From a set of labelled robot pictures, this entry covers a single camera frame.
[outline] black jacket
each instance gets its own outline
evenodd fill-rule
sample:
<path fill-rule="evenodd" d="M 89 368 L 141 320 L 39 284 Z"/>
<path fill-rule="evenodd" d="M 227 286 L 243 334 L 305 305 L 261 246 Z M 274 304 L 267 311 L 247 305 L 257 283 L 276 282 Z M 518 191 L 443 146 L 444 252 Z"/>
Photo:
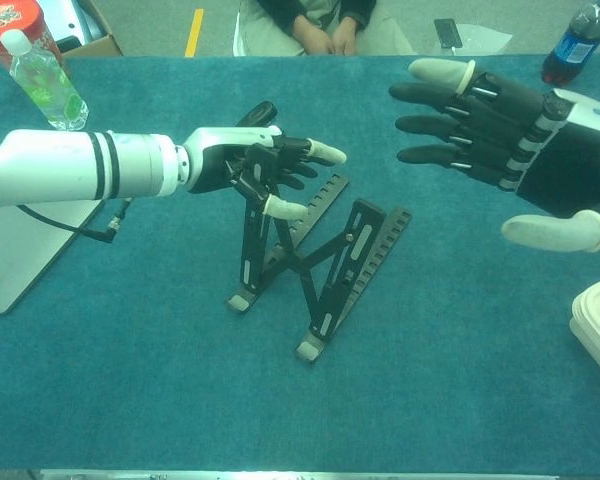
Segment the black jacket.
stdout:
<path fill-rule="evenodd" d="M 295 18 L 307 13 L 300 0 L 257 1 L 276 25 L 287 33 L 291 32 Z M 340 0 L 340 19 L 351 17 L 357 20 L 361 27 L 365 27 L 369 23 L 371 12 L 375 6 L 376 0 Z"/>

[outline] red lid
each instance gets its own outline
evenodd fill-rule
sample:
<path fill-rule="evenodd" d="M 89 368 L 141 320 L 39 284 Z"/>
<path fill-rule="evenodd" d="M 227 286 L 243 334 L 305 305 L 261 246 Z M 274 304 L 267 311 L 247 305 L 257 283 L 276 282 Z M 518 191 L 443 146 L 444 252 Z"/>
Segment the red lid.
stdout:
<path fill-rule="evenodd" d="M 0 0 L 0 35 L 18 29 L 31 38 L 43 22 L 42 9 L 35 0 Z"/>

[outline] white robotic arm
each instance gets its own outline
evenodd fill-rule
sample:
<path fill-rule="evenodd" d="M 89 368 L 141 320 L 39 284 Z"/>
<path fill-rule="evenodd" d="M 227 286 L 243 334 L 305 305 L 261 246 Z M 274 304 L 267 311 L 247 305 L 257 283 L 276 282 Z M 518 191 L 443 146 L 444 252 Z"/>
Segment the white robotic arm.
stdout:
<path fill-rule="evenodd" d="M 41 202 L 134 198 L 229 186 L 224 148 L 244 153 L 254 144 L 282 148 L 282 132 L 270 127 L 199 128 L 184 146 L 165 135 L 14 130 L 0 145 L 0 207 Z M 310 139 L 297 161 L 343 163 L 346 156 Z M 226 178 L 213 178 L 211 175 Z M 298 218 L 306 209 L 274 195 L 264 213 Z"/>

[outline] black cable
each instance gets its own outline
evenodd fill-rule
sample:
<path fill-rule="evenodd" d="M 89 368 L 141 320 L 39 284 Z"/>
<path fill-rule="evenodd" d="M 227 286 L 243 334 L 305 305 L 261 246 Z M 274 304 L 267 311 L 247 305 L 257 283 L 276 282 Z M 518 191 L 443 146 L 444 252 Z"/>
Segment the black cable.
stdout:
<path fill-rule="evenodd" d="M 120 223 L 126 215 L 127 208 L 129 208 L 129 205 L 131 205 L 131 200 L 132 199 L 130 198 L 126 198 L 124 202 L 122 202 L 122 207 L 120 207 L 120 210 L 118 210 L 113 219 L 109 222 L 109 227 L 104 232 L 100 232 L 97 230 L 89 230 L 86 228 L 72 227 L 71 225 L 67 225 L 65 223 L 53 220 L 49 217 L 45 217 L 41 213 L 36 212 L 35 210 L 31 209 L 26 205 L 18 205 L 17 207 L 30 217 L 35 218 L 36 220 L 42 223 L 46 223 L 47 225 L 51 225 L 52 227 L 60 228 L 62 230 L 67 230 L 73 233 L 78 233 L 80 235 L 84 235 L 85 237 L 92 238 L 100 242 L 111 243 L 113 242 L 113 239 L 118 233 Z"/>

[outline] soda bottle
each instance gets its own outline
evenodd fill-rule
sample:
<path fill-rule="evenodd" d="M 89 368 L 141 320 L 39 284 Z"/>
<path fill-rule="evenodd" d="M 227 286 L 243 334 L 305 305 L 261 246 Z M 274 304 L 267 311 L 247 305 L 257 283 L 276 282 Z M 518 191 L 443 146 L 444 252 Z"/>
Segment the soda bottle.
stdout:
<path fill-rule="evenodd" d="M 80 130 L 89 109 L 55 55 L 31 44 L 21 30 L 7 30 L 0 41 L 13 56 L 9 74 L 57 130 Z"/>
<path fill-rule="evenodd" d="M 588 2 L 571 19 L 569 28 L 542 65 L 542 80 L 565 86 L 573 80 L 600 45 L 600 0 Z"/>

